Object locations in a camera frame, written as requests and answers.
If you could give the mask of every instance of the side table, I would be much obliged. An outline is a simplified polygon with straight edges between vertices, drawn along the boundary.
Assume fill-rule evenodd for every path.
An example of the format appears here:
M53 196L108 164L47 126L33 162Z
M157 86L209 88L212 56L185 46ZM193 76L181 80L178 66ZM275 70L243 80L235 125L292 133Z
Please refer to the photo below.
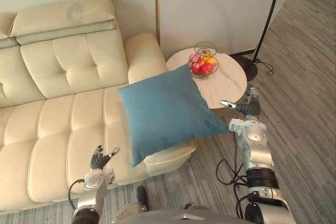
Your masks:
M174 70L188 63L189 55L194 52L194 48L177 52L167 61L168 69ZM219 69L210 76L194 78L210 109L222 108L220 100L238 101L245 93L247 85L243 69L233 58L227 54L216 54L215 57L219 62Z

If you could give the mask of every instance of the gray carpet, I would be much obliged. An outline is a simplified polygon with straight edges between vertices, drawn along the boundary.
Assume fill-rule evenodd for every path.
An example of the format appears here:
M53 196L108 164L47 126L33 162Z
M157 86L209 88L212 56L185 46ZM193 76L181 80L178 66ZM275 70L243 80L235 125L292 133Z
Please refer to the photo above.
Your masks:
M335 0L287 0L259 57L275 69L269 76L259 65L252 84L259 85L261 119L268 127L280 188L297 223L335 223ZM229 110L220 113L227 123L238 117ZM192 202L235 216L232 188L215 177L222 157L233 161L232 135L202 138L197 145L180 169L109 191L101 223L110 223L120 206L135 201L138 185L147 189L151 209ZM230 179L225 167L220 171ZM70 223L71 216L69 204L61 202L0 216L0 224Z

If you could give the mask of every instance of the blue pillow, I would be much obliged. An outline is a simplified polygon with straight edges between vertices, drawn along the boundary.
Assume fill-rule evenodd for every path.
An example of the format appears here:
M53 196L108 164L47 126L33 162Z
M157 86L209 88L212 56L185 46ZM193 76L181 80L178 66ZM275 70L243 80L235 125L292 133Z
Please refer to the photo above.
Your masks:
M146 156L175 144L228 132L227 126L209 110L188 64L118 92L130 126L133 167Z

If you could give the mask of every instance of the sofa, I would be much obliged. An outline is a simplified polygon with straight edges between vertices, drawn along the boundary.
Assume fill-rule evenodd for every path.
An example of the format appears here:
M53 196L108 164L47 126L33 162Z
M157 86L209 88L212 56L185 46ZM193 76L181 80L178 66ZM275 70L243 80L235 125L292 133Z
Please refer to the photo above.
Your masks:
M165 71L152 34L123 43L111 0L0 14L0 215L66 200L98 145L105 154L121 148L106 167L116 176L109 189L180 167L196 148L193 140L132 168L117 92ZM81 190L76 184L72 196Z

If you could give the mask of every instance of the wire fruit basket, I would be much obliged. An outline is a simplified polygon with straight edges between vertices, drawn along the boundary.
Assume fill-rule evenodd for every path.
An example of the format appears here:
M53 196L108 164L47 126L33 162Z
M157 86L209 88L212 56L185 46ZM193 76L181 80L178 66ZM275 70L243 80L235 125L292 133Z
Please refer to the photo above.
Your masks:
M201 41L194 45L195 53L189 56L189 69L195 78L204 78L215 73L219 62L215 58L217 48L210 42Z

